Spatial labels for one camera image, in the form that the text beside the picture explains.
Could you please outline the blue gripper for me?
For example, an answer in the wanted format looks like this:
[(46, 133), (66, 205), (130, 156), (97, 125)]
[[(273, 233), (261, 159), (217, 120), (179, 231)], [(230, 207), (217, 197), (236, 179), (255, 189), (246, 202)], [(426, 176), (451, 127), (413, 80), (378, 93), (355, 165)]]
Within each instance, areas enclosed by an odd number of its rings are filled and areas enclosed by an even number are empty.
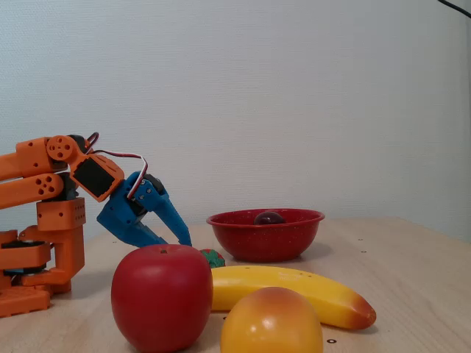
[(162, 182), (151, 174), (139, 181), (139, 171), (130, 174), (113, 191), (96, 220), (123, 243), (142, 248), (168, 244), (143, 222), (154, 213), (176, 236), (179, 244), (192, 246), (187, 225), (171, 203)]

